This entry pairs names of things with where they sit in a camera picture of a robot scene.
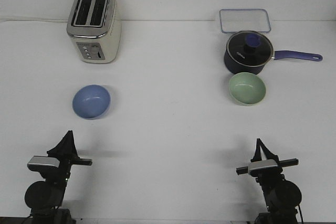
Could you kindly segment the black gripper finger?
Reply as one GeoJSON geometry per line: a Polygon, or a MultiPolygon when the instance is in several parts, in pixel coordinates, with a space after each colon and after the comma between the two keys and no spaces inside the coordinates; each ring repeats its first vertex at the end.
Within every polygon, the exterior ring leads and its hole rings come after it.
{"type": "Polygon", "coordinates": [[[68,131],[62,140],[52,149],[47,151],[49,156],[63,156],[71,154],[71,131],[68,131]]]}
{"type": "Polygon", "coordinates": [[[274,153],[272,153],[266,146],[265,144],[262,142],[262,140],[259,138],[259,146],[260,146],[260,149],[262,150],[262,152],[264,153],[265,155],[265,158],[266,159],[272,159],[276,162],[279,161],[279,158],[277,155],[275,155],[274,153]]]}
{"type": "Polygon", "coordinates": [[[73,131],[70,131],[70,143],[71,143],[71,154],[72,154],[72,159],[79,159],[77,149],[75,146],[74,142],[74,134],[73,131]]]}
{"type": "Polygon", "coordinates": [[[256,141],[256,149],[255,149],[254,156],[250,160],[252,163],[257,162],[257,161],[261,161],[260,142],[261,142],[261,139],[258,138],[257,141],[256,141]]]}

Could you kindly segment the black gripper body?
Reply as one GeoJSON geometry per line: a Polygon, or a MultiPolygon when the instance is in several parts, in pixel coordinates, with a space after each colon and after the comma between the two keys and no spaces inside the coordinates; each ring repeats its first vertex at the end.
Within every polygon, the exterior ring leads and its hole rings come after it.
{"type": "MultiPolygon", "coordinates": [[[[284,167],[296,166],[299,164],[299,160],[297,158],[292,158],[281,160],[276,163],[278,164],[278,167],[272,168],[264,173],[259,174],[257,177],[254,177],[256,179],[256,182],[259,182],[263,176],[279,176],[282,173],[284,167]]],[[[237,175],[248,174],[248,165],[236,168],[237,175]]]]}
{"type": "Polygon", "coordinates": [[[66,182],[71,174],[72,165],[91,166],[92,159],[80,158],[75,154],[71,155],[48,155],[59,161],[57,168],[52,168],[47,176],[49,182],[66,182]]]}

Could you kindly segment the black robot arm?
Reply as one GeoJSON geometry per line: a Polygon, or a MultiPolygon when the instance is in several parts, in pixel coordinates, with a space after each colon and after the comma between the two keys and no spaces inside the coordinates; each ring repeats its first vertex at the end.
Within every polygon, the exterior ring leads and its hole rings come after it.
{"type": "Polygon", "coordinates": [[[250,175],[262,189],[267,212],[259,213],[254,223],[297,223],[297,214],[303,218],[300,208],[302,193],[282,173],[283,168],[298,164],[296,158],[280,160],[261,139],[256,140],[255,153],[250,163],[236,168],[237,175],[250,175]]]}
{"type": "Polygon", "coordinates": [[[35,155],[27,163],[30,171],[40,173],[43,178],[25,192],[31,223],[76,223],[70,210],[61,208],[73,165],[91,166],[92,160],[78,156],[72,130],[46,156],[35,155]]]}

